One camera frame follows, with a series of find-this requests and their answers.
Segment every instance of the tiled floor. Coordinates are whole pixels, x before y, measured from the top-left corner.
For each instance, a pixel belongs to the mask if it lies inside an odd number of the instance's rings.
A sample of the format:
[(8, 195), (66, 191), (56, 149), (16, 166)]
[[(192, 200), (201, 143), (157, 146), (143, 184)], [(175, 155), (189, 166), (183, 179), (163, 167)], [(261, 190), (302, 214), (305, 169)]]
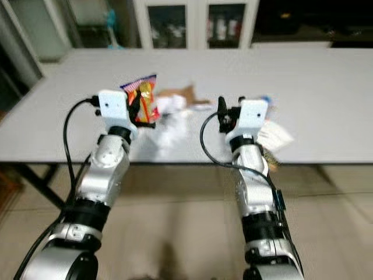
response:
[[(38, 173), (45, 169), (33, 168)], [(339, 178), (338, 187), (305, 166), (281, 167), (272, 174), (284, 192), (306, 279), (373, 277), (373, 172), (371, 167), (365, 173), (359, 169), (354, 178), (350, 170), (327, 169)], [(67, 194), (65, 167), (52, 185)], [(97, 252), (99, 279), (242, 279), (244, 239), (230, 171), (131, 166), (123, 185)], [(26, 185), (0, 221), (0, 279), (11, 279), (32, 242), (57, 215)]]

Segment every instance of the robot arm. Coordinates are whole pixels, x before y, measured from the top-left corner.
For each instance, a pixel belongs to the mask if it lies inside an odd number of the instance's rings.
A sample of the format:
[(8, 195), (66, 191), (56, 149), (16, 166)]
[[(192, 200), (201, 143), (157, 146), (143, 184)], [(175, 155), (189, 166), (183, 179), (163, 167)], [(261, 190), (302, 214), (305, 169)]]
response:
[(128, 107), (124, 92), (102, 90), (98, 100), (108, 134), (99, 138), (73, 204), (65, 207), (62, 222), (26, 267), (22, 279), (96, 279), (94, 253), (101, 247), (103, 227), (129, 167), (129, 146), (138, 134), (133, 116), (139, 110)]
[(245, 260), (250, 265), (244, 279), (304, 279), (284, 215), (281, 191), (269, 179), (263, 150), (256, 143), (268, 103), (264, 100), (240, 103), (241, 107), (228, 110), (224, 99), (219, 97), (217, 115), (219, 130), (226, 133), (226, 144), (233, 153), (233, 165), (243, 167), (236, 173), (236, 194), (246, 242)]

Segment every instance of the white table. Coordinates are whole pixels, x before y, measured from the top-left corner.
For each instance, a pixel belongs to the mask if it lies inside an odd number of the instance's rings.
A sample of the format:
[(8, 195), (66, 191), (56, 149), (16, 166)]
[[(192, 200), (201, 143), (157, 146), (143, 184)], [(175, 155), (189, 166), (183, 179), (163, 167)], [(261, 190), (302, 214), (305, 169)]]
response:
[[(118, 89), (150, 73), (158, 74), (155, 92), (193, 83), (198, 97), (217, 103), (223, 95), (228, 106), (237, 105), (242, 95), (270, 96), (276, 106), (271, 119), (295, 138), (276, 154), (283, 163), (373, 162), (373, 50), (353, 49), (75, 50), (1, 123), (0, 161), (66, 162), (62, 126), (71, 106), (100, 89)], [(74, 162), (82, 162), (104, 132), (93, 113), (83, 106), (71, 119)], [(166, 155), (140, 136), (131, 145), (131, 161), (209, 162), (199, 144), (199, 128), (210, 113), (192, 114), (189, 137)], [(215, 121), (206, 131), (206, 144), (227, 160), (230, 153), (222, 139)]]

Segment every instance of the black cable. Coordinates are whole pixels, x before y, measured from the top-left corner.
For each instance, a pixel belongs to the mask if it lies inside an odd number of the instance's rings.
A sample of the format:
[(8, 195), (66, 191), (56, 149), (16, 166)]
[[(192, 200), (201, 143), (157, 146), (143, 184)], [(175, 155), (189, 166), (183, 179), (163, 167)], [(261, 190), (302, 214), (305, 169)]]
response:
[(40, 243), (43, 241), (43, 239), (49, 234), (49, 232), (51, 232), (54, 227), (60, 223), (60, 221), (62, 220), (63, 218), (63, 213), (61, 211), (61, 213), (58, 215), (58, 217), (56, 218), (56, 220), (53, 221), (53, 223), (51, 223), (49, 225), (49, 227), (47, 227), (41, 235), (39, 235), (39, 237), (37, 238), (37, 240), (34, 242), (34, 244), (31, 246), (31, 248), (29, 249), (29, 251), (27, 252), (26, 256), (24, 257), (21, 265), (19, 266), (15, 276), (14, 276), (14, 280), (20, 280), (21, 279), (21, 276), (22, 276), (22, 273), (24, 271), (24, 269), (26, 268), (27, 264), (29, 263), (30, 259), (31, 259), (31, 256), (34, 254), (36, 248), (40, 245)]
[(69, 195), (66, 199), (66, 205), (70, 205), (75, 197), (75, 190), (76, 190), (76, 186), (79, 182), (79, 179), (83, 173), (83, 170), (84, 170), (84, 167), (88, 164), (88, 161), (89, 161), (89, 158), (91, 157), (91, 154), (89, 154), (86, 159), (84, 160), (84, 162), (82, 163), (82, 165), (80, 166), (79, 168), (79, 171), (76, 175), (76, 178), (75, 178), (75, 182), (74, 182), (74, 188), (70, 188), (70, 192), (69, 192)]
[[(224, 163), (224, 162), (221, 162), (221, 161), (215, 159), (215, 158), (214, 158), (214, 157), (209, 153), (209, 151), (206, 149), (205, 143), (204, 143), (204, 141), (203, 141), (203, 133), (204, 133), (205, 128), (206, 128), (207, 124), (209, 123), (209, 121), (210, 121), (213, 117), (217, 116), (217, 115), (220, 114), (220, 113), (222, 113), (222, 112), (217, 111), (217, 112), (211, 114), (210, 116), (208, 116), (207, 119), (205, 119), (205, 121), (203, 122), (203, 124), (202, 124), (202, 126), (201, 126), (201, 128), (200, 128), (200, 132), (199, 132), (199, 142), (200, 142), (200, 145), (201, 145), (201, 147), (202, 147), (204, 153), (206, 154), (206, 156), (208, 156), (208, 158), (209, 158), (212, 162), (216, 163), (217, 165), (220, 165), (220, 166), (223, 166), (223, 167), (228, 167), (228, 168), (234, 168), (234, 169), (241, 169), (241, 170), (251, 171), (251, 172), (253, 172), (253, 173), (256, 174), (256, 175), (261, 176), (261, 177), (262, 177), (262, 178), (263, 178), (263, 179), (264, 179), (264, 180), (269, 184), (269, 186), (271, 187), (272, 191), (276, 190), (276, 187), (275, 187), (275, 185), (272, 183), (272, 180), (270, 179), (269, 176), (265, 176), (263, 173), (261, 173), (261, 172), (255, 170), (255, 169), (252, 169), (252, 168), (246, 167), (246, 166), (241, 166), (241, 165), (236, 165), (236, 164), (232, 164), (232, 163)], [(287, 239), (288, 239), (289, 242), (290, 242), (290, 246), (292, 247), (293, 252), (295, 253), (295, 257), (296, 257), (296, 259), (297, 259), (297, 262), (299, 263), (299, 266), (300, 266), (301, 272), (302, 272), (302, 274), (304, 275), (302, 262), (301, 262), (301, 259), (300, 259), (300, 257), (299, 257), (298, 251), (297, 251), (297, 249), (296, 249), (296, 247), (295, 247), (295, 245), (294, 245), (294, 243), (293, 243), (293, 241), (292, 241), (292, 239), (291, 239), (290, 231), (289, 231), (289, 229), (288, 229), (288, 224), (287, 224), (286, 217), (285, 217), (285, 214), (284, 214), (283, 211), (279, 211), (279, 218), (280, 218), (280, 220), (284, 223), (284, 227), (285, 227), (285, 235), (287, 236)]]
[[(69, 119), (72, 115), (72, 113), (74, 112), (74, 110), (76, 108), (78, 108), (81, 104), (83, 103), (91, 103), (93, 104), (93, 102), (95, 102), (96, 100), (94, 98), (92, 99), (83, 99), (79, 102), (77, 102), (69, 111), (68, 115), (66, 116), (66, 119), (65, 119), (65, 122), (64, 122), (64, 148), (65, 148), (65, 153), (66, 153), (66, 158), (67, 158), (67, 161), (68, 161), (68, 169), (69, 169), (69, 175), (70, 175), (70, 183), (71, 183), (71, 187), (70, 187), (70, 192), (69, 192), (69, 195), (66, 199), (66, 203), (65, 205), (69, 205), (71, 204), (72, 200), (74, 199), (74, 196), (75, 196), (75, 190), (76, 190), (76, 184), (78, 183), (79, 181), (79, 178), (80, 176), (82, 175), (83, 173), (83, 170), (84, 170), (84, 167), (87, 165), (88, 163), (88, 160), (89, 160), (89, 157), (90, 155), (87, 156), (87, 158), (85, 159), (85, 161), (83, 162), (83, 164), (81, 165), (79, 171), (78, 171), (78, 175), (76, 176), (75, 178), (75, 175), (74, 175), (74, 171), (73, 171), (73, 168), (72, 168), (72, 162), (71, 162), (71, 157), (70, 157), (70, 151), (69, 151), (69, 145), (68, 145), (68, 140), (67, 140), (67, 127), (68, 127), (68, 122), (69, 122)], [(61, 213), (58, 215), (58, 217), (56, 218), (56, 220), (53, 221), (53, 223), (51, 223), (42, 233), (41, 235), (39, 235), (39, 237), (36, 239), (36, 241), (33, 243), (33, 245), (31, 246), (31, 248), (29, 249), (29, 251), (27, 252), (26, 256), (24, 257), (21, 265), (19, 266), (15, 276), (14, 276), (14, 280), (19, 280), (22, 276), (22, 273), (24, 271), (24, 269), (26, 268), (27, 264), (29, 263), (32, 255), (34, 254), (35, 250), (37, 249), (37, 247), (40, 245), (40, 243), (43, 241), (43, 239), (53, 230), (53, 228), (59, 224), (61, 222), (61, 220), (63, 219), (64, 217), (64, 210), (61, 211)]]
[(199, 131), (199, 142), (200, 142), (200, 145), (204, 151), (204, 153), (206, 154), (206, 156), (209, 157), (209, 159), (216, 163), (217, 165), (220, 165), (220, 166), (223, 166), (223, 167), (228, 167), (228, 168), (235, 168), (235, 169), (241, 169), (241, 170), (246, 170), (246, 171), (251, 171), (253, 172), (254, 174), (256, 175), (259, 175), (261, 176), (272, 188), (273, 188), (273, 183), (272, 181), (270, 180), (269, 177), (265, 176), (262, 172), (259, 172), (255, 169), (252, 169), (252, 168), (249, 168), (249, 167), (246, 167), (246, 166), (241, 166), (241, 165), (236, 165), (236, 164), (232, 164), (232, 163), (224, 163), (224, 162), (221, 162), (217, 159), (215, 159), (210, 153), (209, 151), (206, 149), (206, 146), (205, 146), (205, 143), (203, 141), (203, 133), (205, 131), (205, 128), (206, 128), (206, 125), (208, 124), (208, 122), (215, 116), (217, 116), (218, 114), (220, 114), (221, 112), (215, 112), (213, 114), (211, 114), (210, 116), (207, 117), (207, 119), (205, 119), (205, 121), (203, 122), (201, 128), (200, 128), (200, 131)]
[(77, 102), (69, 111), (69, 113), (66, 116), (65, 122), (64, 122), (64, 148), (65, 148), (65, 153), (66, 153), (66, 159), (68, 161), (68, 169), (69, 169), (69, 175), (70, 175), (70, 184), (71, 184), (71, 189), (70, 189), (70, 194), (69, 198), (71, 198), (71, 194), (75, 193), (75, 175), (74, 175), (74, 170), (72, 168), (72, 162), (71, 162), (71, 157), (70, 157), (70, 151), (69, 151), (69, 145), (68, 145), (68, 136), (67, 136), (67, 130), (68, 130), (68, 123), (69, 119), (74, 112), (76, 108), (78, 108), (80, 105), (83, 103), (90, 103), (91, 99), (83, 99), (79, 102)]

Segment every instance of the red snack bag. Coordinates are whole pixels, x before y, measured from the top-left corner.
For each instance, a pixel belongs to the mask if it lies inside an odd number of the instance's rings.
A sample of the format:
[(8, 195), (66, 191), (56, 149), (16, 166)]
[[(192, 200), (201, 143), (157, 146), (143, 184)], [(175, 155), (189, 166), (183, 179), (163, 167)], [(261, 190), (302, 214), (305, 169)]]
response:
[(121, 86), (121, 89), (127, 93), (129, 105), (132, 104), (138, 92), (141, 92), (140, 110), (136, 117), (136, 121), (142, 123), (153, 123), (160, 116), (156, 103), (154, 102), (153, 94), (153, 89), (156, 85), (156, 78), (157, 75), (151, 75)]

